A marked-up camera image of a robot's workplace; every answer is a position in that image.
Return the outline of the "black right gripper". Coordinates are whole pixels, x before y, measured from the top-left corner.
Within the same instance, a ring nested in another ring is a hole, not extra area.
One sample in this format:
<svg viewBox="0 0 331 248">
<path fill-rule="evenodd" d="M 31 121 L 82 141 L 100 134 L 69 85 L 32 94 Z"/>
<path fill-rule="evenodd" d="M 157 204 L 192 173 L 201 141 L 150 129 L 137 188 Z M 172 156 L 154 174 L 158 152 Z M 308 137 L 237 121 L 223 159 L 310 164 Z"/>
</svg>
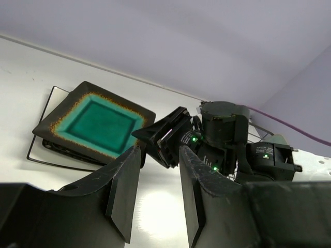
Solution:
<svg viewBox="0 0 331 248">
<path fill-rule="evenodd" d="M 177 107 L 154 124 L 133 131 L 132 135 L 143 142 L 156 142 L 159 163 L 174 168 L 179 163 L 180 146 L 193 147 L 201 138 L 200 116 L 191 116 L 185 107 Z"/>
</svg>

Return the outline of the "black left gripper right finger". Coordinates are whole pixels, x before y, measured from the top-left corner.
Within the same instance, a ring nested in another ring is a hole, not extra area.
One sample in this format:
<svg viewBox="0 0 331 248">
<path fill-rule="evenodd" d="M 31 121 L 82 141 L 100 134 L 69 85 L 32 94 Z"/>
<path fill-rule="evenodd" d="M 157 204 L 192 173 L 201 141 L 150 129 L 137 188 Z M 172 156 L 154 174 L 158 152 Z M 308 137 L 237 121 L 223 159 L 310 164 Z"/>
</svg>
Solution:
<svg viewBox="0 0 331 248">
<path fill-rule="evenodd" d="M 238 184 L 186 146 L 179 169 L 190 247 L 330 247 L 330 183 Z"/>
</svg>

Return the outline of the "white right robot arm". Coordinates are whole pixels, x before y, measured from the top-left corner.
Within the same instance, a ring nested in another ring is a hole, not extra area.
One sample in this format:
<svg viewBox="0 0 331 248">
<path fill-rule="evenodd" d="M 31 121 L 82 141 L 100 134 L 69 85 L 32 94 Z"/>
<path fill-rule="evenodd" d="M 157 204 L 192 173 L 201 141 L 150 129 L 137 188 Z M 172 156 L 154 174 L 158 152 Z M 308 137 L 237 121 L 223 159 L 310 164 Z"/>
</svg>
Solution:
<svg viewBox="0 0 331 248">
<path fill-rule="evenodd" d="M 249 108 L 226 101 L 201 102 L 191 116 L 178 107 L 149 127 L 133 132 L 146 152 L 166 168 L 179 163 L 179 149 L 189 147 L 213 171 L 252 181 L 329 181 L 330 163 L 289 145 L 248 139 Z"/>
</svg>

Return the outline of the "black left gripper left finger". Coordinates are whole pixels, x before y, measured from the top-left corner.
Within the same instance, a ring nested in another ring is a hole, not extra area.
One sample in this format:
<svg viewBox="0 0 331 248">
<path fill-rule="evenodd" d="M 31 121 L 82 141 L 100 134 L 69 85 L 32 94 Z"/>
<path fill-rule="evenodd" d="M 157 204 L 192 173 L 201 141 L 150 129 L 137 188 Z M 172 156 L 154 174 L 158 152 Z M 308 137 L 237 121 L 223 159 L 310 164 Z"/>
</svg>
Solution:
<svg viewBox="0 0 331 248">
<path fill-rule="evenodd" d="M 124 247 L 131 240 L 141 151 L 58 191 L 1 184 L 1 247 Z"/>
</svg>

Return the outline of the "white square plate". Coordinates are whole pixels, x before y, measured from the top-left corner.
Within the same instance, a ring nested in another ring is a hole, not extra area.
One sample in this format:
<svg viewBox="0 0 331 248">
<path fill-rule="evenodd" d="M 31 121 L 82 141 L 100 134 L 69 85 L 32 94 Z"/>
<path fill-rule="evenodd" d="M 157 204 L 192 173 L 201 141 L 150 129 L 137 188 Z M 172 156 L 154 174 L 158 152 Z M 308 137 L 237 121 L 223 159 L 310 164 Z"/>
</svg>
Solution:
<svg viewBox="0 0 331 248">
<path fill-rule="evenodd" d="M 50 114 L 69 94 L 68 91 L 53 86 L 49 96 L 47 97 L 45 106 L 42 110 L 41 122 L 48 114 Z M 44 165 L 79 170 L 84 172 L 93 172 L 101 168 L 99 165 L 83 162 L 60 153 L 56 153 L 42 144 L 43 139 L 38 136 L 33 136 L 26 158 L 30 161 Z"/>
</svg>

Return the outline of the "black square plate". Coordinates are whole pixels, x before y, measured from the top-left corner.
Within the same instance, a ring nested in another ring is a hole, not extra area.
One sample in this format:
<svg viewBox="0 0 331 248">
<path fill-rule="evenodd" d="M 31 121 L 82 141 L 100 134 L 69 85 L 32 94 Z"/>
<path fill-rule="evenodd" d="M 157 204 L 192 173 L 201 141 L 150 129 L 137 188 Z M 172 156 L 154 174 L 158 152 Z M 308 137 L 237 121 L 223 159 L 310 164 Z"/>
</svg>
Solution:
<svg viewBox="0 0 331 248">
<path fill-rule="evenodd" d="M 102 164 L 132 146 L 145 144 L 132 133 L 148 127 L 156 114 L 84 81 L 71 91 L 33 130 L 33 134 Z"/>
</svg>

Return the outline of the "pale green glass plate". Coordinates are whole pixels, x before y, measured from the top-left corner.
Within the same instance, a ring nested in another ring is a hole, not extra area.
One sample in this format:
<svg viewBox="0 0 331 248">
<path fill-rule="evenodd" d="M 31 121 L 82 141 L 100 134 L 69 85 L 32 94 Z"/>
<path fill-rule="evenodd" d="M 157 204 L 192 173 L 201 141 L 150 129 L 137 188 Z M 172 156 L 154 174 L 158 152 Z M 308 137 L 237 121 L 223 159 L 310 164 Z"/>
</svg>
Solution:
<svg viewBox="0 0 331 248">
<path fill-rule="evenodd" d="M 280 144 L 280 145 L 289 145 L 285 137 L 281 134 L 274 134 L 268 139 L 266 139 L 267 142 L 273 143 L 273 144 Z"/>
</svg>

